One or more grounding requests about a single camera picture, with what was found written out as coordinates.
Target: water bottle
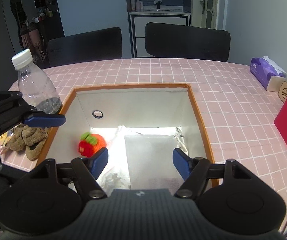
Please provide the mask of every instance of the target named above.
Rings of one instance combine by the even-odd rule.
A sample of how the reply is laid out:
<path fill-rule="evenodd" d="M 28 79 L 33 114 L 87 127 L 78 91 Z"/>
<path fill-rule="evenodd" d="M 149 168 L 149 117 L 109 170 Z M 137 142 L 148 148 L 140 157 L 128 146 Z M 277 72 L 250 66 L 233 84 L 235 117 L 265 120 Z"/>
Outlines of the water bottle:
<path fill-rule="evenodd" d="M 18 71 L 18 86 L 22 98 L 46 114 L 58 113 L 62 107 L 58 92 L 46 73 L 32 62 L 30 50 L 16 54 L 11 60 Z"/>

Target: brown plush toy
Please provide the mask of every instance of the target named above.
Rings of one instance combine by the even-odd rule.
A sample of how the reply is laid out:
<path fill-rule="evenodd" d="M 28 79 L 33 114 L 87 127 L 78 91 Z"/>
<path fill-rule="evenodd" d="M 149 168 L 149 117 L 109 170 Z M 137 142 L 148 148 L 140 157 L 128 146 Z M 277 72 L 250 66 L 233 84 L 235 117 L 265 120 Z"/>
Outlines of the brown plush toy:
<path fill-rule="evenodd" d="M 13 151 L 26 150 L 26 156 L 33 161 L 39 157 L 41 149 L 48 137 L 49 129 L 42 130 L 37 127 L 18 125 L 14 128 L 14 135 L 7 143 L 7 147 Z"/>

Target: black chair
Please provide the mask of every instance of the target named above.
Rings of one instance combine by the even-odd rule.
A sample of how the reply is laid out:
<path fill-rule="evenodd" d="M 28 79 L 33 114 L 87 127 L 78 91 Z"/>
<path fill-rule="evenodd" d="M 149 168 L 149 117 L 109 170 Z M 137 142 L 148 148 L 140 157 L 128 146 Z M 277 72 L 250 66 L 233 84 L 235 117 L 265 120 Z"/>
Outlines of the black chair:
<path fill-rule="evenodd" d="M 51 67 L 119 59 L 122 57 L 121 29 L 114 27 L 50 40 L 48 56 Z"/>
<path fill-rule="evenodd" d="M 147 23 L 146 51 L 155 57 L 227 61 L 227 31 L 165 23 Z"/>

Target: table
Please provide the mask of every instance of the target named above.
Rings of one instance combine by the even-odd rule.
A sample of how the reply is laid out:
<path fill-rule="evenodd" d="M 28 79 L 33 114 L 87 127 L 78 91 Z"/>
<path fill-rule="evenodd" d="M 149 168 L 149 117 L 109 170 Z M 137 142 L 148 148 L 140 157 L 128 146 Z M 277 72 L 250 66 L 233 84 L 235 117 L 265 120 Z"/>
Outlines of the table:
<path fill-rule="evenodd" d="M 216 163 L 234 158 L 258 175 L 287 206 L 287 146 L 273 124 L 283 103 L 249 66 L 176 58 L 118 59 L 44 70 L 64 102 L 74 87 L 122 83 L 190 83 Z M 10 90 L 18 90 L 15 83 Z M 3 161 L 26 171 L 36 161 L 11 153 Z"/>

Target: red knitted toy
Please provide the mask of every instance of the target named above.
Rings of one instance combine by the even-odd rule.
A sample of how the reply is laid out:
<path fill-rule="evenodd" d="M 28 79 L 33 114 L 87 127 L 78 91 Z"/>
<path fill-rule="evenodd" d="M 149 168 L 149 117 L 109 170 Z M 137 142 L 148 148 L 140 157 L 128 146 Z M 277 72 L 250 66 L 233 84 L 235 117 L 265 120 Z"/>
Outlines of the red knitted toy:
<path fill-rule="evenodd" d="M 107 143 L 99 134 L 86 132 L 81 135 L 78 152 L 86 157 L 91 157 L 101 148 L 106 147 Z"/>

